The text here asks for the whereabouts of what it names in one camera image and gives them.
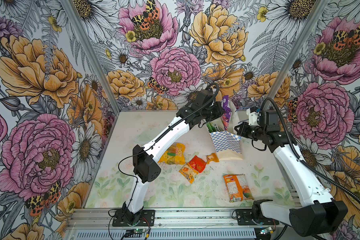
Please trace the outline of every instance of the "butterfly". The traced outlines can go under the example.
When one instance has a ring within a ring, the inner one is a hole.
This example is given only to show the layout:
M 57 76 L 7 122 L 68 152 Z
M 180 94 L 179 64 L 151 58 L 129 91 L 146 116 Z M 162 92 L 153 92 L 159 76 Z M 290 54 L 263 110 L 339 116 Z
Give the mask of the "butterfly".
M 160 16 L 160 9 L 156 7 L 155 0 L 147 0 L 143 15 L 137 15 L 131 18 L 135 26 L 139 26 L 141 30 L 148 30 L 150 25 L 154 23 Z
M 298 106 L 298 98 L 294 98 L 288 103 L 288 108 L 290 110 L 288 114 L 288 121 L 292 123 L 298 122 L 298 117 L 296 115 L 296 107 Z
M 29 214 L 36 217 L 41 214 L 44 208 L 55 204 L 61 196 L 61 182 L 57 181 L 44 195 L 33 196 L 25 201 L 25 206 L 31 211 Z
M 360 45 L 360 26 L 349 33 L 343 30 L 335 31 L 333 33 L 333 48 L 337 51 L 342 50 L 344 47 L 350 48 L 352 44 Z
M 147 86 L 153 88 L 153 90 L 156 91 L 158 94 L 163 94 L 168 91 L 168 88 L 166 86 L 161 86 L 160 84 L 158 84 L 156 79 L 154 79 L 153 77 L 149 78 Z

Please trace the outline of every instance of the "checkered pattern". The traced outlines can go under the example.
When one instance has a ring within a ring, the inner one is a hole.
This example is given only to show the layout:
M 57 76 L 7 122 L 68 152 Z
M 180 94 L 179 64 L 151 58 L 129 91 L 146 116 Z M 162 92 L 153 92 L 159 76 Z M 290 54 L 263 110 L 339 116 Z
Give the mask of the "checkered pattern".
M 213 141 L 213 145 L 215 146 L 216 153 L 230 149 L 241 154 L 240 136 L 227 131 L 211 132 L 210 135 Z

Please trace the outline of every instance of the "purple snack package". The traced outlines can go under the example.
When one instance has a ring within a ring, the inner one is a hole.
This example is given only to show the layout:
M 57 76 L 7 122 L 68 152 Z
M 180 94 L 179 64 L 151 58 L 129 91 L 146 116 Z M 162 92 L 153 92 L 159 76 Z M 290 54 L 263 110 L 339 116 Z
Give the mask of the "purple snack package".
M 225 95 L 222 100 L 222 107 L 225 109 L 225 113 L 221 116 L 221 121 L 224 124 L 224 130 L 228 129 L 229 119 L 231 118 L 231 109 L 228 107 L 228 95 Z

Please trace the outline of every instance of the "table surface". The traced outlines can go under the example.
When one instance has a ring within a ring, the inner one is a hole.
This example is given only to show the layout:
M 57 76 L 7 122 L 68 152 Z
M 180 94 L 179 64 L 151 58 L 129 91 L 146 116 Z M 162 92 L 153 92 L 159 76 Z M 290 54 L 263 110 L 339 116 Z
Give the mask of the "table surface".
M 119 161 L 132 154 L 133 147 L 143 145 L 157 136 L 175 117 L 176 111 L 121 112 L 110 136 L 95 182 L 89 193 L 86 208 L 119 208 L 132 188 L 132 177 L 121 174 Z M 206 161 L 206 155 L 215 152 L 206 126 L 194 127 L 176 142 L 185 145 L 185 161 L 197 155 Z M 190 184 L 178 171 L 181 165 L 159 163 L 162 171 L 149 186 L 144 207 L 250 207 L 253 200 L 229 202 L 223 176 L 245 174 L 254 199 L 273 199 L 293 205 L 278 164 L 270 151 L 254 149 L 242 140 L 243 161 L 211 162 Z M 121 163 L 121 170 L 133 174 L 132 158 Z

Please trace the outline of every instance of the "red snack package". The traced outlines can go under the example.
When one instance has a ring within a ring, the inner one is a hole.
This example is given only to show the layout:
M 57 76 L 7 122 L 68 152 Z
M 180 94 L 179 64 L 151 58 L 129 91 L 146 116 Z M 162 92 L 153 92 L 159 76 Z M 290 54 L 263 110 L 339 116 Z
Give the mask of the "red snack package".
M 198 156 L 194 156 L 191 161 L 189 161 L 189 165 L 199 173 L 205 169 L 206 162 L 199 158 Z

